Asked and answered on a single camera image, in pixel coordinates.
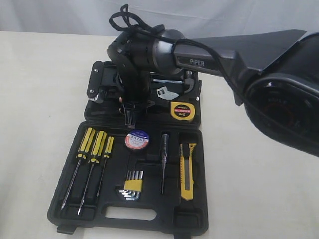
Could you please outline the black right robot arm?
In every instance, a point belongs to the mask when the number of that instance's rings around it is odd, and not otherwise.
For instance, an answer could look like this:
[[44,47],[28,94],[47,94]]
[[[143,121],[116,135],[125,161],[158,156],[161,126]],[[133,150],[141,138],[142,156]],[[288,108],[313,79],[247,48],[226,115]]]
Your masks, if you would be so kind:
[[142,73],[191,70],[225,79],[235,104],[267,137],[319,154],[319,35],[304,30],[183,38],[179,31],[121,33],[107,54],[124,91],[142,95]]

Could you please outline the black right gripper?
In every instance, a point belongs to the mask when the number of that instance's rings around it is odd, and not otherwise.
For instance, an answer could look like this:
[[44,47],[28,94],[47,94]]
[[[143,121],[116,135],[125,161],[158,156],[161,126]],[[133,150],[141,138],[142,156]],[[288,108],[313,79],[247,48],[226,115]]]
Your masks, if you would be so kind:
[[154,101],[147,100],[146,102],[124,101],[119,98],[119,112],[125,115],[125,125],[136,125],[138,115],[146,115],[148,108],[155,105]]

